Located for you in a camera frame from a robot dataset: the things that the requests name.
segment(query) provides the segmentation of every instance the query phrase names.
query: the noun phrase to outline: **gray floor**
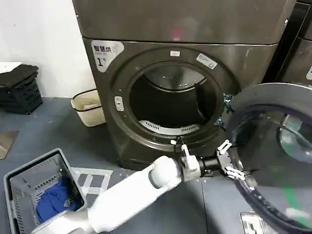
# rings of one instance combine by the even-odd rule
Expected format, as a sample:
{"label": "gray floor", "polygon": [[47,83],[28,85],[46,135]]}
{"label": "gray floor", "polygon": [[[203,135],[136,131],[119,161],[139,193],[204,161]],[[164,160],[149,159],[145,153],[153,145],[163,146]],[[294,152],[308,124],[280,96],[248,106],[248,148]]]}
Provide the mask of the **gray floor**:
{"label": "gray floor", "polygon": [[[18,166],[61,148],[73,167],[113,170],[112,186],[129,171],[117,155],[105,124],[87,128],[66,98],[45,98],[31,115],[0,112],[0,133],[19,130],[8,156],[0,160],[0,177]],[[10,233],[3,181],[0,180],[0,226]],[[251,209],[234,185],[224,179],[194,180],[165,194],[113,234],[243,234],[241,212]]]}

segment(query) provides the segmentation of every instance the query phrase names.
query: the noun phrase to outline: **wastebasket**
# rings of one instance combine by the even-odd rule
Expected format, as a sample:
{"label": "wastebasket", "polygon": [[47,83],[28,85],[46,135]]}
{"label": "wastebasket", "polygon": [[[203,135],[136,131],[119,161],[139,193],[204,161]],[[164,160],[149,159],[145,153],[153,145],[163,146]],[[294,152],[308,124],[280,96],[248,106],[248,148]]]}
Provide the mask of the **wastebasket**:
{"label": "wastebasket", "polygon": [[71,104],[87,127],[105,123],[105,115],[96,89],[75,95]]}

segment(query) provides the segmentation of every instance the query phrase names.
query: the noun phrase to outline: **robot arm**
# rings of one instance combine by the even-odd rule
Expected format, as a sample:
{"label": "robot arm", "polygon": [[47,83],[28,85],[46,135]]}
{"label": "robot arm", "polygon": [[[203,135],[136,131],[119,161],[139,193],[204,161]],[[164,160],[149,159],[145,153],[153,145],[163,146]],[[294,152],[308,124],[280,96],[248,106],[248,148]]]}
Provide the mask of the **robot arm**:
{"label": "robot arm", "polygon": [[32,234],[93,234],[110,232],[150,206],[158,197],[182,181],[201,177],[207,168],[217,166],[216,159],[197,159],[181,146],[178,163],[162,156],[152,165],[136,172],[101,193],[88,210],[62,212],[39,225]]}

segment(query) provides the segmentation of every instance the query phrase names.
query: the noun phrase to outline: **blue garment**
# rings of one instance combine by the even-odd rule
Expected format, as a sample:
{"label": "blue garment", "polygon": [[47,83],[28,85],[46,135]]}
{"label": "blue garment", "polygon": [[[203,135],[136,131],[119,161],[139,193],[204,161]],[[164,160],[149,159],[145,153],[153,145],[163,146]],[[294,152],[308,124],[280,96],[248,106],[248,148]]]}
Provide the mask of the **blue garment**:
{"label": "blue garment", "polygon": [[77,203],[69,201],[72,194],[71,188],[69,179],[61,177],[56,185],[44,192],[36,207],[41,223],[63,211],[75,211],[78,208]]}

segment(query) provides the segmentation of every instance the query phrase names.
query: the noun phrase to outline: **dryer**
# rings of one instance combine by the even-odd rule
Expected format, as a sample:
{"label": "dryer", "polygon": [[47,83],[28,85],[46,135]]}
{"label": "dryer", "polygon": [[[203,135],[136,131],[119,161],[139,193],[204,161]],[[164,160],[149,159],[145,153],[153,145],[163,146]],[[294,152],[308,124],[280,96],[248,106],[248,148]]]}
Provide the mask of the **dryer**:
{"label": "dryer", "polygon": [[73,3],[120,164],[141,169],[175,157],[172,140],[214,153],[225,103],[262,81],[295,0]]}
{"label": "dryer", "polygon": [[312,1],[298,0],[264,82],[312,85]]}

